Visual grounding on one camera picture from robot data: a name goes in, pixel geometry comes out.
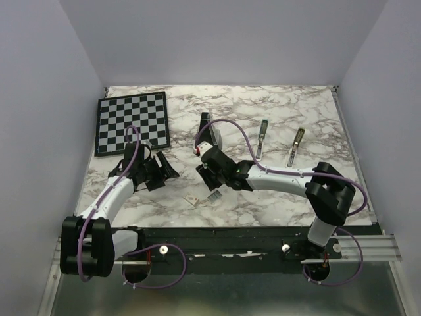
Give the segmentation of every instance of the small object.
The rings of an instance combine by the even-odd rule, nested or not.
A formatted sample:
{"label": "small object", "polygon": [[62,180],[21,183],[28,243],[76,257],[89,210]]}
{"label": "small object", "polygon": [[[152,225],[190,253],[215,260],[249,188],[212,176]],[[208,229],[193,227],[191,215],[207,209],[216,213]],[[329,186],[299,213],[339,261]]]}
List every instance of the small object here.
{"label": "small object", "polygon": [[288,244],[282,245],[282,252],[283,253],[287,253],[290,249],[291,249],[291,247]]}
{"label": "small object", "polygon": [[339,244],[334,244],[332,248],[334,249],[334,252],[336,253],[340,253],[342,251],[342,246]]}
{"label": "small object", "polygon": [[195,197],[193,194],[191,193],[187,193],[184,197],[183,197],[187,202],[189,202],[190,204],[192,204],[192,206],[196,206],[200,200]]}
{"label": "small object", "polygon": [[219,192],[219,190],[217,190],[213,192],[210,196],[208,196],[208,200],[213,204],[214,202],[218,201],[221,196],[222,196],[222,193]]}
{"label": "small object", "polygon": [[[141,141],[149,141],[151,149],[170,147],[165,92],[153,92],[98,100],[96,157],[124,153],[126,127],[133,125]],[[130,131],[131,142],[136,135]]]}
{"label": "small object", "polygon": [[260,161],[262,160],[263,155],[263,143],[264,138],[266,137],[266,131],[268,130],[269,120],[267,118],[262,119],[262,123],[260,124],[260,130],[259,130],[259,140],[257,142],[257,148],[256,148],[256,160]]}
{"label": "small object", "polygon": [[166,245],[163,245],[159,248],[159,253],[161,255],[166,255],[168,253],[168,247]]}
{"label": "small object", "polygon": [[289,155],[288,155],[288,159],[286,163],[286,167],[288,168],[292,168],[294,164],[294,159],[298,152],[298,146],[300,145],[301,140],[303,139],[304,133],[305,133],[305,128],[300,127],[295,135],[291,149],[289,150]]}

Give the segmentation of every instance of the screw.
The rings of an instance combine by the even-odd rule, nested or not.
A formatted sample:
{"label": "screw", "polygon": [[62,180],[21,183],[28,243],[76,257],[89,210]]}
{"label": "screw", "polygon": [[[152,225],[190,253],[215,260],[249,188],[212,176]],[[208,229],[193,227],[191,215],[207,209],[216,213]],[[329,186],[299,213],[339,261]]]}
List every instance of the screw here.
{"label": "screw", "polygon": [[286,253],[291,249],[291,247],[288,244],[282,245],[282,252]]}
{"label": "screw", "polygon": [[336,253],[340,253],[342,251],[342,246],[339,244],[334,244],[332,248]]}

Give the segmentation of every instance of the white square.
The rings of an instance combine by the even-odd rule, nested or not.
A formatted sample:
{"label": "white square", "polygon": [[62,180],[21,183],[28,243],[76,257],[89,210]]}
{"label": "white square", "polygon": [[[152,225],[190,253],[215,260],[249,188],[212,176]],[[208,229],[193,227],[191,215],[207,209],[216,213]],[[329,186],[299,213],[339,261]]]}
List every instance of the white square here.
{"label": "white square", "polygon": [[116,137],[116,144],[124,143],[124,136],[117,136]]}
{"label": "white square", "polygon": [[99,138],[98,145],[104,146],[104,145],[107,144],[107,141],[108,141],[108,139],[106,139],[106,138]]}
{"label": "white square", "polygon": [[158,137],[158,132],[149,132],[149,139],[157,138],[157,137]]}
{"label": "white square", "polygon": [[166,144],[166,138],[160,137],[158,138],[158,145],[165,145]]}
{"label": "white square", "polygon": [[115,151],[115,150],[116,150],[116,144],[107,145],[107,151],[108,152]]}
{"label": "white square", "polygon": [[99,127],[99,132],[107,132],[108,131],[108,125],[101,125]]}

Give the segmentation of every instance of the silver metal surface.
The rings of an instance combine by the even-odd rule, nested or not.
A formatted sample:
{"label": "silver metal surface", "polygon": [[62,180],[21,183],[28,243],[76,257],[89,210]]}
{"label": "silver metal surface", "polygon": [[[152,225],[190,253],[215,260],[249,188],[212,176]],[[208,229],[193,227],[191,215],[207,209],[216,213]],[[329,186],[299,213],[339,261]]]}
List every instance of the silver metal surface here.
{"label": "silver metal surface", "polygon": [[[401,253],[394,236],[355,236],[361,246],[364,262],[401,261]],[[360,251],[349,236],[334,236],[342,248],[341,259],[330,259],[330,263],[360,262]],[[302,263],[321,263],[322,259],[308,259]]]}
{"label": "silver metal surface", "polygon": [[[329,282],[349,278],[357,268],[331,265]],[[302,275],[186,275],[166,290],[132,290],[122,285],[120,267],[108,278],[81,283],[63,275],[54,316],[400,316],[405,315],[388,263],[367,263],[352,283],[336,288],[309,284]],[[154,276],[147,285],[177,276]]]}

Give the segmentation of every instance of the black joint housing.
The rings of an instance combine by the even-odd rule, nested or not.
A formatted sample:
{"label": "black joint housing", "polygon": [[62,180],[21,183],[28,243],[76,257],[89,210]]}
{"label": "black joint housing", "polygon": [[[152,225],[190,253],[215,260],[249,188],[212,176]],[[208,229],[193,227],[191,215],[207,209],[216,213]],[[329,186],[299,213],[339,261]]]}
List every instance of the black joint housing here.
{"label": "black joint housing", "polygon": [[[329,163],[320,162],[313,169],[317,173],[342,176]],[[306,196],[317,217],[332,226],[343,226],[355,195],[348,182],[325,176],[314,176],[306,183]]]}
{"label": "black joint housing", "polygon": [[[69,275],[78,274],[77,254],[80,231],[85,222],[82,217],[67,217],[61,228],[60,270]],[[107,277],[114,265],[114,244],[110,221],[99,218],[90,220],[86,235],[92,241],[82,247],[84,275]]]}

